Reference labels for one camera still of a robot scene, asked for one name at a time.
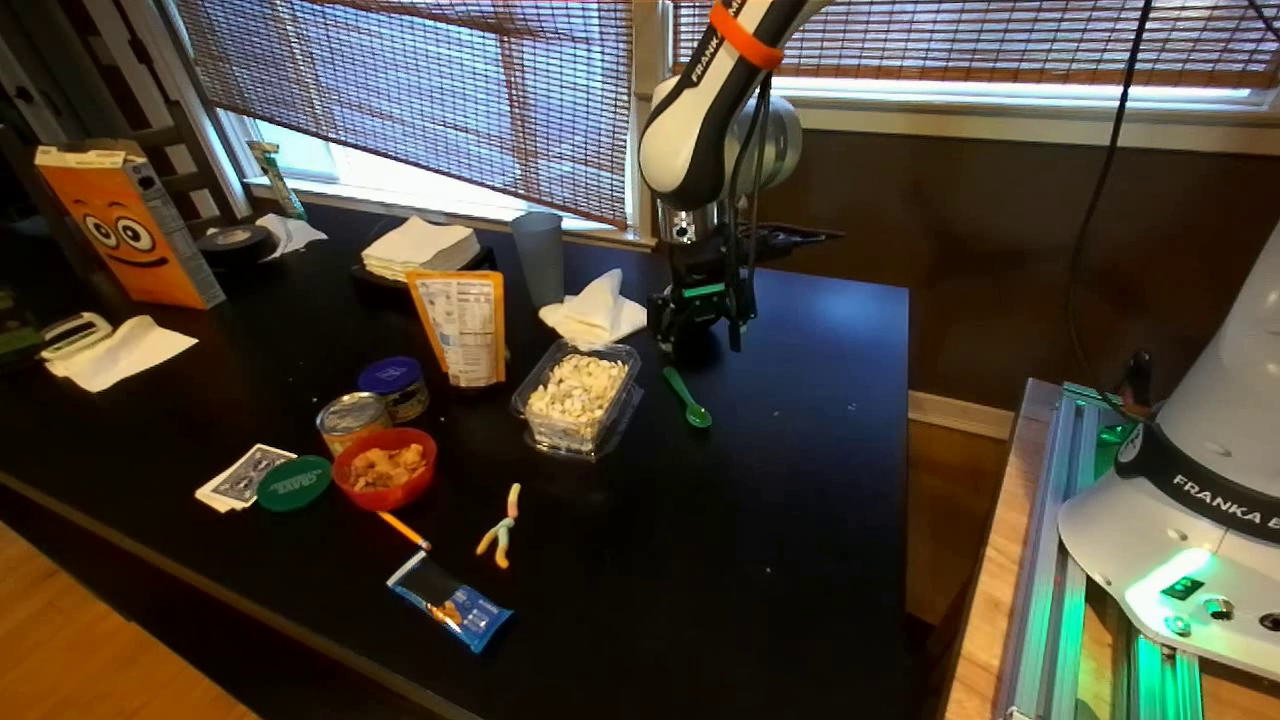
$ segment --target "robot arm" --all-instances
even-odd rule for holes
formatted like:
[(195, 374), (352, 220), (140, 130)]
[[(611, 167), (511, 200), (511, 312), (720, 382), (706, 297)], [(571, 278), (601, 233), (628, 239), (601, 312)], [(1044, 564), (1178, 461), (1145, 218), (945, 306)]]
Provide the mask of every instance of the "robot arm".
[(826, 0), (711, 0), (711, 26), (638, 138), (638, 176), (676, 208), (715, 203), (728, 179), (724, 141), (778, 46)]

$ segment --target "black table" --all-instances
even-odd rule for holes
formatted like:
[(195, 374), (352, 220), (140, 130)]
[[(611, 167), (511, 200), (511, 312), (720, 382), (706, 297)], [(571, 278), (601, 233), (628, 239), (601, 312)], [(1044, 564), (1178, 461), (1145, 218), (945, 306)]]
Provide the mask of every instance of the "black table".
[[(481, 716), (910, 716), (903, 635), (900, 290), (759, 271), (744, 354), (691, 367), (715, 431), (680, 426), (653, 336), (642, 401), (601, 464), (518, 446), (511, 388), (546, 334), (511, 280), (511, 383), (446, 391), (432, 367), (439, 483), (398, 514), (436, 562), (515, 609), (490, 654), (467, 657), (385, 590), (413, 555), (377, 515), (328, 491), (270, 515), (214, 515), (190, 491), (249, 446), (324, 451), (313, 417), (359, 365), (429, 362), (404, 297), (352, 280), (377, 225), (270, 269), (227, 278), (214, 312), (153, 315), (200, 336), (178, 362), (102, 395), (22, 374), (0, 382), (0, 480), (200, 593), (436, 713)], [(484, 237), (515, 269), (503, 237)], [(567, 286), (642, 252), (571, 249)], [(524, 483), (511, 573), (473, 550)]]

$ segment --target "food container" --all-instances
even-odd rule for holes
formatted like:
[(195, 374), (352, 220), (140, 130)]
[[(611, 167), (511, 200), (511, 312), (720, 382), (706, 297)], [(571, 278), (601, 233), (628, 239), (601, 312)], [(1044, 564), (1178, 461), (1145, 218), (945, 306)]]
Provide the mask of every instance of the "food container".
[(369, 514), (397, 514), (436, 480), (436, 439), (421, 430), (377, 430), (331, 461), (331, 483)]
[(636, 374), (638, 355), (628, 346), (550, 346), (511, 395), (529, 446), (571, 461), (603, 456), (638, 401)]
[(377, 391), (346, 391), (316, 413), (316, 430), (331, 456), (373, 430), (391, 430), (391, 413)]
[(355, 375), (359, 391), (373, 391), (386, 404), (397, 426), (413, 426), (429, 413), (429, 382), (413, 355), (385, 355)]

